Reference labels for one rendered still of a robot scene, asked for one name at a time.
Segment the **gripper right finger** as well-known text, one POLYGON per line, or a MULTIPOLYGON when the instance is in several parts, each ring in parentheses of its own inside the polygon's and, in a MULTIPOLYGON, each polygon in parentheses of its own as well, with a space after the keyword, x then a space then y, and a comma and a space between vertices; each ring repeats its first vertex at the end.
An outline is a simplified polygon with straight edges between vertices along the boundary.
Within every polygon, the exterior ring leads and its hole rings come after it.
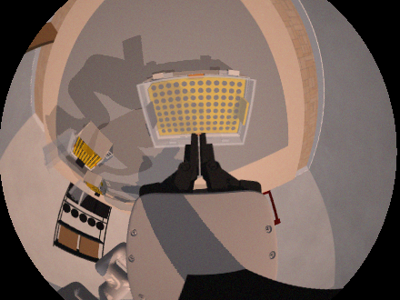
POLYGON ((208 193, 240 190, 253 190, 262 193, 260 183, 242 179, 237 180, 221 168, 220 164, 215 160, 213 144, 206 145, 205 133, 199 135, 199 144, 200 170, 206 182, 208 193))

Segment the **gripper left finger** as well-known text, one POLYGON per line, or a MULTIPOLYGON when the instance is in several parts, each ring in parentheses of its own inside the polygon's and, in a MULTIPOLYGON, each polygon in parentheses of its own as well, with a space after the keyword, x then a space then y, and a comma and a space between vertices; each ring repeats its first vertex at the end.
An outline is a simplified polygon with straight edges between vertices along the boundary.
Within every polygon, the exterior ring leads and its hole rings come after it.
POLYGON ((185 145, 184 162, 178 166, 177 171, 168 176, 162 183, 142 185, 139 190, 139 196, 150 193, 193 193, 198 175, 198 135, 191 134, 191 144, 185 145))

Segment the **grey bench mat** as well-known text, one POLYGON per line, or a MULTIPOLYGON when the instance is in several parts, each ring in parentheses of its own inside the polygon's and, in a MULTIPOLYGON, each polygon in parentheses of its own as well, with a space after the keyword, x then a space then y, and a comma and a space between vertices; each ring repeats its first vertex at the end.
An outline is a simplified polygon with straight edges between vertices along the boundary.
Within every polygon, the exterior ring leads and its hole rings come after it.
POLYGON ((256 79, 244 145, 214 146, 227 173, 288 146, 281 78, 265 37, 241 0, 104 0, 68 56, 56 106, 56 138, 92 121, 113 143, 91 172, 106 193, 135 201, 184 162, 184 147, 155 148, 136 85, 157 73, 238 70, 256 79), (105 183, 106 183, 105 182, 105 183))

